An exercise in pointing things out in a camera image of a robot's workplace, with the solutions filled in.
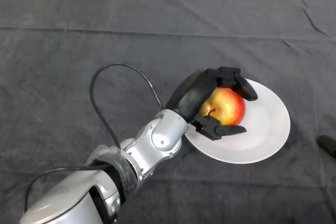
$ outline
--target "silver robot arm segment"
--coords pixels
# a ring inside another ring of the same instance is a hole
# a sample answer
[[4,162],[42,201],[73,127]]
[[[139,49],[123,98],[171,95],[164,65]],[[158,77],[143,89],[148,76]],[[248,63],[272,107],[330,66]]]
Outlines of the silver robot arm segment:
[[[156,166],[174,157],[182,146],[187,122],[172,110],[162,110],[135,138],[121,143],[120,154],[138,180],[137,189]],[[66,177],[24,214],[21,224],[108,224],[122,204],[117,182],[106,172],[79,171]]]

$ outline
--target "white plate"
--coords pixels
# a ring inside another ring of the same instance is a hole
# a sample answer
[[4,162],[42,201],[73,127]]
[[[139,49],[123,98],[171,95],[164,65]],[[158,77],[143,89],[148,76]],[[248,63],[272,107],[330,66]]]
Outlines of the white plate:
[[274,155],[285,144],[290,130],[286,106],[264,85],[248,82],[257,92],[258,100],[245,101],[246,114],[240,125],[247,132],[212,141],[189,124],[185,136],[204,154],[223,162],[249,164]]

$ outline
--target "apple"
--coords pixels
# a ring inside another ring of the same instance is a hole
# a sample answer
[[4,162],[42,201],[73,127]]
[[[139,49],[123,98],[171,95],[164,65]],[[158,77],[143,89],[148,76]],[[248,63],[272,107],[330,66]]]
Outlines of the apple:
[[246,112],[244,99],[226,88],[216,88],[200,109],[202,116],[211,115],[221,125],[239,124]]

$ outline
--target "dark gray cloth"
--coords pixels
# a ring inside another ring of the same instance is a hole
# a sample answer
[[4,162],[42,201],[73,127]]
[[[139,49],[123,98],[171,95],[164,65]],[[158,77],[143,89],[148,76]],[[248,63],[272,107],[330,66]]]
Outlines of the dark gray cloth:
[[[18,223],[28,181],[83,164],[113,141],[91,107],[94,71],[139,67],[164,103],[198,68],[241,67],[283,100],[285,146],[256,164],[213,160],[187,142],[119,223],[335,223],[335,0],[0,0],[0,223]],[[97,103],[121,139],[159,110],[137,73],[102,73]],[[30,204],[64,177],[40,179]]]

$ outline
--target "robotic arm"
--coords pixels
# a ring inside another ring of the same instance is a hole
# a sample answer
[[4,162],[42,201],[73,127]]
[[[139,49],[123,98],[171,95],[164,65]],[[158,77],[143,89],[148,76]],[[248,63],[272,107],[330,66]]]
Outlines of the robotic arm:
[[179,152],[189,123],[213,140],[243,132],[240,126],[223,126],[211,116],[199,116],[200,107],[216,87],[231,88],[248,101],[258,98],[241,77],[239,68],[193,73],[175,90],[165,109],[135,138],[121,142],[121,149],[100,146],[89,158],[90,165],[110,165],[103,170],[72,173],[33,204],[20,223],[115,222],[120,206],[153,174],[156,166]]

